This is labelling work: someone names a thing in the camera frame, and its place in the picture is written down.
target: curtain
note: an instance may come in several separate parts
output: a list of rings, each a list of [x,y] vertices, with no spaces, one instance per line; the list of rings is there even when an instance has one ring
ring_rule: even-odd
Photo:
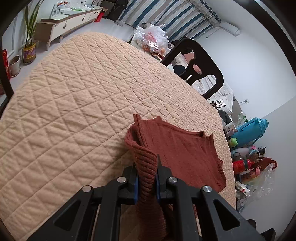
[[[141,23],[164,24],[169,41],[184,35],[196,39],[220,22],[203,0],[130,0],[119,20],[134,28]]]

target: metal screw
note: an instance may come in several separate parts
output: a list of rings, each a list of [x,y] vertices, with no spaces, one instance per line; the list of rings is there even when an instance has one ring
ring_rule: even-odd
[[[204,186],[202,188],[205,192],[211,192],[212,191],[212,188],[210,186]]]
[[[119,183],[125,183],[126,178],[125,178],[125,177],[119,177],[119,178],[117,178],[117,181],[118,181]]]
[[[90,192],[91,191],[91,186],[88,186],[88,185],[84,186],[82,188],[82,191],[84,191],[84,192]]]
[[[169,177],[169,178],[168,178],[168,181],[169,181],[170,183],[176,183],[176,182],[178,181],[178,179],[177,179],[176,177]]]

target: blue thermos flask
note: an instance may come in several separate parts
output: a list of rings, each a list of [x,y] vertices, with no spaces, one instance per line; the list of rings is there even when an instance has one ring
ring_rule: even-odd
[[[269,122],[267,119],[254,118],[247,123],[239,126],[237,132],[232,136],[232,138],[237,139],[236,148],[242,147],[244,145],[251,146],[259,138],[261,138],[268,127]]]

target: wooden cabinet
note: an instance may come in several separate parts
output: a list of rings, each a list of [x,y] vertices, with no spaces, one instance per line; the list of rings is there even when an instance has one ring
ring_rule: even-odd
[[[46,42],[46,49],[50,47],[50,42],[59,37],[61,41],[63,36],[74,31],[75,29],[94,21],[102,7],[97,7],[90,11],[84,11],[75,15],[63,15],[60,14],[56,18],[41,19],[37,23],[36,30],[34,33],[34,39],[37,41]]]

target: cabinet leg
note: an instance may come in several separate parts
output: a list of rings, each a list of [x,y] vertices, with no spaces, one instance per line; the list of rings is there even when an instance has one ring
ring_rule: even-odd
[[[47,44],[46,44],[46,50],[49,50],[49,47],[50,47],[50,42],[47,42]]]

